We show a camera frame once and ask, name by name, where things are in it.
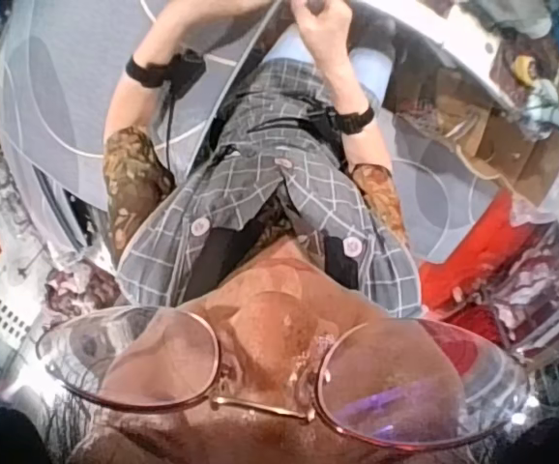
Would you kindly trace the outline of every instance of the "hand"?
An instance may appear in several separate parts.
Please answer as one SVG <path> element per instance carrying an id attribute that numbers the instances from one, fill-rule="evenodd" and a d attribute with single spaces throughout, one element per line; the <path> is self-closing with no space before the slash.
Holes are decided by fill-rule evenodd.
<path id="1" fill-rule="evenodd" d="M 324 0 L 319 14 L 308 7 L 308 0 L 291 0 L 301 38 L 325 73 L 348 63 L 348 31 L 353 12 L 345 0 Z"/>
<path id="2" fill-rule="evenodd" d="M 194 25 L 245 15 L 272 3 L 273 0 L 171 0 L 167 8 L 175 8 L 188 24 Z"/>

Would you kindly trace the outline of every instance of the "glasses frame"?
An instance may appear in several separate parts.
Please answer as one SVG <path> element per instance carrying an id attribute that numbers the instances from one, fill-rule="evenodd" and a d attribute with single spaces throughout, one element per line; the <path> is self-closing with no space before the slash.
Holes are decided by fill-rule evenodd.
<path id="1" fill-rule="evenodd" d="M 120 307 L 115 307 L 112 308 L 111 310 L 114 312 L 120 312 L 120 311 L 125 311 L 125 310 L 133 310 L 133 309 L 139 309 L 141 308 L 141 306 L 120 306 Z M 177 308 L 168 308 L 168 309 L 173 309 L 175 311 L 179 311 L 179 309 Z M 216 395 L 216 394 L 211 394 L 213 388 L 215 388 L 220 380 L 221 377 L 221 344 L 220 344 L 220 340 L 215 332 L 215 330 L 213 329 L 213 327 L 202 317 L 198 316 L 197 314 L 191 313 L 191 312 L 186 312 L 186 311 L 180 311 L 183 314 L 187 314 L 188 316 L 192 317 L 194 320 L 196 320 L 197 322 L 199 322 L 200 324 L 202 324 L 202 326 L 211 334 L 212 338 L 213 338 L 213 343 L 215 345 L 216 348 L 216 358 L 214 361 L 214 365 L 213 365 L 213 369 L 214 369 L 214 375 L 211 377 L 211 379 L 209 380 L 209 382 L 207 383 L 207 385 L 205 386 L 204 390 L 201 391 L 200 394 L 196 395 L 195 397 L 185 400 L 185 401 L 178 401 L 175 403 L 170 403 L 170 404 L 163 404 L 163 405 L 159 405 L 159 406 L 132 406 L 132 405 L 127 405 L 127 404 L 123 404 L 123 403 L 119 403 L 116 401 L 110 401 L 110 400 L 106 400 L 104 398 L 101 398 L 95 394 L 89 393 L 87 391 L 82 391 L 77 387 L 74 387 L 73 385 L 69 384 L 67 381 L 64 381 L 62 379 L 60 379 L 57 374 L 55 372 L 52 371 L 52 369 L 49 368 L 48 364 L 44 364 L 45 366 L 45 370 L 47 371 L 47 373 L 52 376 L 57 382 L 60 383 L 60 385 L 69 393 L 71 393 L 74 396 L 77 396 L 81 399 L 84 399 L 92 404 L 104 407 L 104 408 L 108 408 L 111 409 L 113 411 L 117 411 L 117 412 L 121 412 L 121 413 L 130 413 L 130 414 L 139 414 L 139 415 L 155 415 L 155 414 L 166 414 L 166 413 L 171 413 L 171 412 L 180 412 L 180 411 L 185 411 L 187 409 L 193 408 L 195 406 L 198 406 L 202 403 L 204 403 L 205 401 L 209 401 L 211 409 L 213 411 L 217 411 L 221 406 L 227 406 L 227 407 L 233 407 L 233 408 L 238 408 L 238 409 L 244 409 L 244 410 L 248 410 L 248 411 L 255 411 L 258 413 L 262 413 L 262 414 L 267 414 L 270 416 L 275 416 L 275 417 L 282 417 L 282 418 L 290 418 L 290 419 L 294 419 L 294 420 L 298 420 L 300 421 L 303 425 L 308 425 L 310 423 L 312 423 L 316 417 L 319 417 L 321 419 L 321 421 L 331 430 L 333 430 L 336 434 L 343 436 L 343 437 L 348 437 L 350 439 L 353 440 L 358 440 L 362 443 L 367 443 L 369 445 L 381 448 L 381 449 L 393 449 L 393 450 L 400 450 L 400 451 L 408 451 L 408 452 L 424 452 L 424 451 L 436 451 L 436 450 L 449 450 L 449 449 L 454 449 L 454 448 L 458 448 L 458 447 L 462 447 L 471 443 L 475 443 L 478 442 L 480 440 L 482 440 L 483 438 L 489 436 L 490 434 L 492 434 L 493 432 L 495 432 L 496 430 L 500 429 L 501 427 L 503 427 L 506 423 L 508 423 L 506 420 L 501 420 L 499 423 L 493 425 L 492 427 L 490 427 L 488 430 L 484 430 L 482 432 L 473 434 L 473 435 L 469 435 L 465 438 L 461 438 L 461 439 L 449 439 L 449 440 L 444 440 L 444 441 L 439 441 L 439 442 L 430 442 L 427 444 L 415 444 L 415 443 L 408 443 L 408 442 L 397 442 L 397 441 L 384 441 L 384 440 L 376 440 L 373 438 L 369 438 L 366 437 L 364 435 L 360 435 L 356 432 L 353 432 L 350 429 L 346 429 L 344 428 L 341 424 L 337 423 L 332 415 L 328 414 L 324 405 L 324 401 L 322 400 L 322 388 L 324 386 L 324 382 L 325 382 L 325 376 L 323 375 L 324 372 L 327 372 L 327 367 L 331 361 L 331 359 L 333 358 L 333 355 L 335 354 L 335 352 L 337 351 L 337 349 L 339 348 L 339 346 L 341 346 L 342 342 L 344 342 L 346 340 L 346 338 L 348 338 L 350 335 L 352 335 L 354 332 L 362 329 L 365 326 L 368 326 L 372 323 L 365 323 L 365 324 L 361 324 L 359 326 L 356 326 L 354 328 L 352 328 L 351 330 L 349 330 L 348 332 L 344 333 L 340 338 L 338 338 L 338 340 L 336 341 L 336 343 L 334 343 L 334 345 L 329 348 L 327 350 L 327 353 L 325 353 L 325 355 L 322 358 L 322 361 L 320 362 L 320 365 L 316 371 L 316 381 L 313 385 L 313 387 L 311 388 L 311 404 L 309 407 L 309 410 L 307 413 L 299 413 L 296 411 L 292 411 L 289 409 L 285 409 L 285 408 L 280 408 L 280 407 L 275 407 L 275 406 L 268 406 L 268 405 L 264 405 L 261 403 L 255 403 L 255 402 L 251 402 L 251 401 L 246 401 L 243 399 L 239 399 L 239 398 L 234 398 L 234 397 L 229 397 L 229 396 L 222 396 L 222 395 Z M 74 319 L 72 319 L 72 321 L 76 321 L 76 320 L 81 320 L 84 318 L 87 318 L 89 315 L 83 315 L 83 316 L 79 316 L 76 317 Z M 421 319 L 415 319 L 415 318 L 406 318 L 406 319 L 401 319 L 403 321 L 415 321 L 415 322 L 423 322 L 423 320 Z M 441 325 L 445 325 L 445 326 L 449 326 L 449 324 L 446 324 L 444 322 L 440 322 L 440 321 L 428 321 L 428 322 L 432 322 L 435 324 L 441 324 Z M 39 352 L 39 347 L 41 346 L 42 341 L 44 340 L 44 338 L 46 338 L 48 335 L 56 332 L 57 330 L 59 330 L 61 326 L 56 326 L 52 329 L 50 329 L 49 331 L 45 332 L 40 338 L 39 340 L 37 340 L 37 343 L 35 345 L 35 352 L 37 355 L 37 358 L 39 360 L 42 359 L 42 356 Z M 454 330 L 457 330 L 459 332 L 467 332 L 465 329 L 462 329 L 460 327 L 455 327 L 452 326 L 454 328 Z M 476 336 L 479 338 L 482 338 L 480 335 L 477 335 L 476 333 L 470 333 L 471 336 Z M 522 365 L 520 364 L 520 362 L 518 362 L 518 360 L 516 360 L 514 357 L 510 356 L 509 353 L 503 352 L 504 355 L 512 360 L 513 362 L 515 362 L 516 364 L 518 364 L 518 366 L 522 367 Z"/>

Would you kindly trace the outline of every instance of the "glasses lens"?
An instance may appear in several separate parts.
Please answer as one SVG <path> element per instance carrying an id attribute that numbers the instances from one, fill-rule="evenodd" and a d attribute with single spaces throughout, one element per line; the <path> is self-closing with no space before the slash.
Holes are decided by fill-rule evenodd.
<path id="1" fill-rule="evenodd" d="M 195 399 L 219 364 L 209 325 L 173 308 L 116 308 L 75 319 L 46 333 L 37 353 L 73 393 L 124 409 Z"/>
<path id="2" fill-rule="evenodd" d="M 478 439 L 521 408 L 522 367 L 447 324 L 386 320 L 346 334 L 327 355 L 318 400 L 343 431 L 381 446 L 444 448 Z"/>

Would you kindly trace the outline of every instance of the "black watch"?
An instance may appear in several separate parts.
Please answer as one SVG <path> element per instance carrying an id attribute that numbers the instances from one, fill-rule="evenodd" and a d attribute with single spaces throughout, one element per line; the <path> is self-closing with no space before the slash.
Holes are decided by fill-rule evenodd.
<path id="1" fill-rule="evenodd" d="M 165 65 L 149 64 L 142 68 L 131 57 L 125 67 L 125 73 L 147 89 L 158 89 L 166 81 L 176 82 L 178 87 L 185 87 L 186 84 L 195 83 L 205 72 L 204 58 L 189 49 L 174 55 Z"/>
<path id="2" fill-rule="evenodd" d="M 364 114 L 338 114 L 333 108 L 329 110 L 329 118 L 331 119 L 333 127 L 346 135 L 360 133 L 374 120 L 375 116 L 371 106 Z"/>

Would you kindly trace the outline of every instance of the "shirt button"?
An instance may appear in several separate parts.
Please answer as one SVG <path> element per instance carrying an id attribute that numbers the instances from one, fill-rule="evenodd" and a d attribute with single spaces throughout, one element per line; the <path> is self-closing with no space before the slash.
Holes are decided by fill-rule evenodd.
<path id="1" fill-rule="evenodd" d="M 355 237 L 344 239 L 344 254 L 349 258 L 356 258 L 364 251 L 364 245 L 361 240 Z"/>
<path id="2" fill-rule="evenodd" d="M 211 221 L 205 217 L 196 219 L 191 225 L 191 232 L 194 237 L 201 237 L 211 228 Z"/>
<path id="3" fill-rule="evenodd" d="M 292 168 L 292 162 L 290 162 L 290 160 L 286 158 L 276 158 L 276 165 L 285 167 L 286 169 Z"/>

